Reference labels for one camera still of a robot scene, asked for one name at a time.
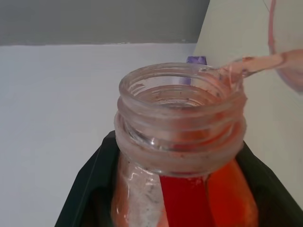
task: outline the gray wall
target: gray wall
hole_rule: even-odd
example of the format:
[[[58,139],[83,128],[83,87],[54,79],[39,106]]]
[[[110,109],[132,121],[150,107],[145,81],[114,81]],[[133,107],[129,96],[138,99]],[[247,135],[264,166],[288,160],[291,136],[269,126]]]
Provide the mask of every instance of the gray wall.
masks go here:
[[[195,43],[209,0],[0,0],[0,45]]]

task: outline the jar neck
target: jar neck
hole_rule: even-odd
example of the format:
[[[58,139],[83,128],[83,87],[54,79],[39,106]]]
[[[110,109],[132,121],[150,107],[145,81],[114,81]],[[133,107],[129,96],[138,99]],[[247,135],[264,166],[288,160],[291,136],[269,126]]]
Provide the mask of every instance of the jar neck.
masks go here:
[[[239,75],[168,63],[122,79],[115,117],[117,143],[142,168],[164,175],[208,174],[241,149],[246,97]]]

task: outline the black container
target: black container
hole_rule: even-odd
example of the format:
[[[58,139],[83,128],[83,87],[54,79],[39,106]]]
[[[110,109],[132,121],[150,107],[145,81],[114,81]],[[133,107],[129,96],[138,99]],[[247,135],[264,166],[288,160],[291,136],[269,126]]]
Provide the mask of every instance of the black container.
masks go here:
[[[113,227],[110,202],[118,155],[112,131],[79,171],[55,227]],[[259,227],[303,227],[303,211],[246,144],[236,159],[257,203]]]

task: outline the purple object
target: purple object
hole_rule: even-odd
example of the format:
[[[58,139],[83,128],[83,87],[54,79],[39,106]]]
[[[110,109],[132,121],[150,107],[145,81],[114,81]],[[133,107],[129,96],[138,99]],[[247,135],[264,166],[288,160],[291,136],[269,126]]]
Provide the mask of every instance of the purple object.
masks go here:
[[[189,56],[187,58],[186,63],[194,63],[194,64],[207,65],[207,63],[206,63],[206,57],[204,57],[204,56],[198,56],[198,57]]]
[[[206,63],[206,57],[204,57],[204,56],[198,56],[198,57],[189,56],[187,58],[186,63],[194,63],[194,64],[207,65],[207,63]],[[191,84],[191,78],[183,78],[182,81],[181,81],[181,84],[190,85]]]

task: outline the glass bottle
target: glass bottle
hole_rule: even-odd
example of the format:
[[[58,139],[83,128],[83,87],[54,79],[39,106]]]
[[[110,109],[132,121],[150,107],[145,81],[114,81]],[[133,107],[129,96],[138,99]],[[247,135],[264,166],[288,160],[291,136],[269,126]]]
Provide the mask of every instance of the glass bottle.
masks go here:
[[[242,83],[242,75],[187,63],[147,66],[122,79],[115,227],[258,226],[234,161],[246,130]]]

